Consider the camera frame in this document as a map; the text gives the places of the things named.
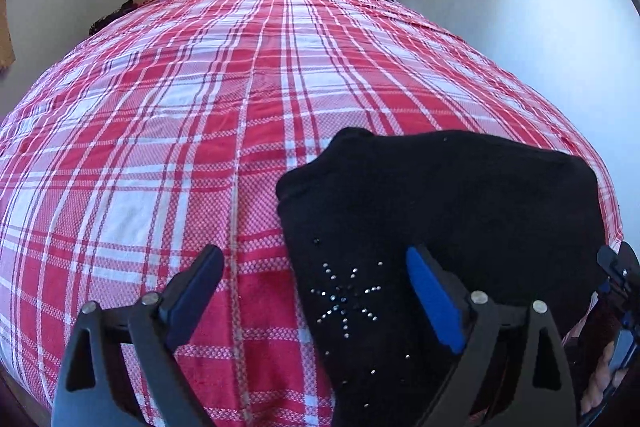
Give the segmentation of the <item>person right hand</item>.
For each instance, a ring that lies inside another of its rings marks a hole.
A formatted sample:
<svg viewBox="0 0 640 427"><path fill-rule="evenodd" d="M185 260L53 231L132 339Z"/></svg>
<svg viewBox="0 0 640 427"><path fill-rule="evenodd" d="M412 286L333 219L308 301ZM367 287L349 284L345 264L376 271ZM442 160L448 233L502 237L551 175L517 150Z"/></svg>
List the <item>person right hand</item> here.
<svg viewBox="0 0 640 427"><path fill-rule="evenodd" d="M600 407L604 392L609 385L617 388L627 374L627 369L619 369L615 373L608 367L614 352L614 343L610 341L603 349L598 365L590 377L588 387L580 400L580 413L585 415L596 407Z"/></svg>

